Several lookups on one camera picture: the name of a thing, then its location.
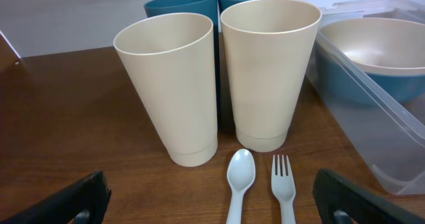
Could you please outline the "cream bowl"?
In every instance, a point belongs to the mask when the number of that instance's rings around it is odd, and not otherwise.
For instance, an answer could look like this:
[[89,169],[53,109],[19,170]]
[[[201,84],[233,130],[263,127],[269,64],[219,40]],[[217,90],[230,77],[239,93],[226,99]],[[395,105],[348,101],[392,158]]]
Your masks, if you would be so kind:
[[424,25],[389,18],[338,21],[321,33],[345,56],[371,74],[424,74]]

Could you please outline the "blue bowl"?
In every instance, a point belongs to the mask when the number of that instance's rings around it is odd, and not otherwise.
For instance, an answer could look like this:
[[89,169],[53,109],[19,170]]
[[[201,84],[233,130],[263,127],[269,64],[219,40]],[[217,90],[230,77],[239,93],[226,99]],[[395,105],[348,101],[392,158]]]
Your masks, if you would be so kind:
[[[355,104],[372,106],[371,97],[357,84],[327,52],[316,46],[316,68],[321,85],[335,96]],[[424,94],[424,76],[388,76],[369,73],[381,88],[397,102],[409,102]]]

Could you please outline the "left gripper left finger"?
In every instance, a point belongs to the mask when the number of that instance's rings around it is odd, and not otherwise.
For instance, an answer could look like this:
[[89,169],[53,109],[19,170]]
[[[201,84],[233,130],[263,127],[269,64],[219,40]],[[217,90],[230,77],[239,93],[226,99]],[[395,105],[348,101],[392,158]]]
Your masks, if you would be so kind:
[[104,172],[95,171],[2,223],[101,223],[111,196]]

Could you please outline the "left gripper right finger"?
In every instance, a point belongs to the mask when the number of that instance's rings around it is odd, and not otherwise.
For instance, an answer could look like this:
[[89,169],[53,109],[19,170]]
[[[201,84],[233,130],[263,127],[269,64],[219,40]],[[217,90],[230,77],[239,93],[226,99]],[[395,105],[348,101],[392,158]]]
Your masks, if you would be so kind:
[[313,198],[321,222],[424,224],[424,219],[355,185],[330,169],[320,169]]

